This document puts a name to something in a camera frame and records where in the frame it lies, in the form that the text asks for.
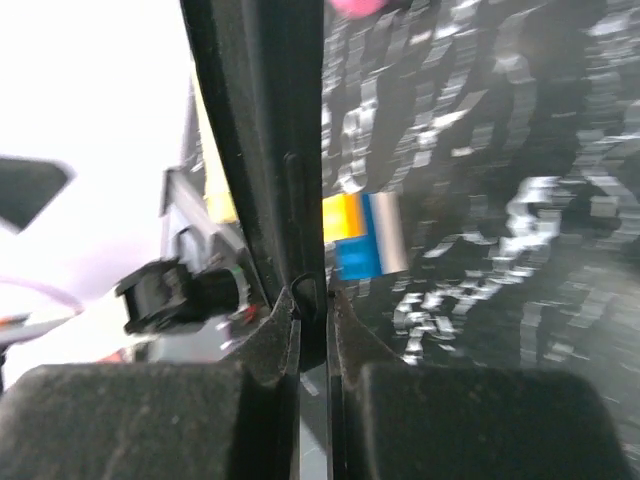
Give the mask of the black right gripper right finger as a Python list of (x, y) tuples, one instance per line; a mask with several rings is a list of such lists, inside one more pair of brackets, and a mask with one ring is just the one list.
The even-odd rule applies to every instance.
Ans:
[(595, 389), (562, 372), (411, 366), (328, 299), (332, 479), (629, 479)]

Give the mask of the pink cylindrical stick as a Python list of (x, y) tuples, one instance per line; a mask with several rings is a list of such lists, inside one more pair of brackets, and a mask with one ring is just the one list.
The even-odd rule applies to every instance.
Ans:
[(385, 8), (388, 3), (388, 0), (329, 0), (334, 10), (348, 19), (371, 16)]

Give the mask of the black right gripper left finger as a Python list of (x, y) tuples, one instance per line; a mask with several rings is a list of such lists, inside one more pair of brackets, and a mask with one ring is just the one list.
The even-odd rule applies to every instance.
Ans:
[(1, 401), (5, 479), (295, 479), (301, 324), (283, 291), (215, 363), (39, 366)]

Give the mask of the orange and blue toy blocks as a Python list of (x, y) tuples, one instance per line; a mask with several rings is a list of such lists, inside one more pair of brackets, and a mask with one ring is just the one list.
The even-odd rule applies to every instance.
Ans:
[(322, 202), (324, 242), (335, 247), (339, 278), (371, 279), (408, 269), (397, 195), (336, 194)]

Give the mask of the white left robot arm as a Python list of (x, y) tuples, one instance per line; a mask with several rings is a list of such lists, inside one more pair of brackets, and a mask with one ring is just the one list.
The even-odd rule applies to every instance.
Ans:
[(252, 308), (214, 154), (169, 165), (1, 160), (1, 385), (42, 365), (209, 361)]

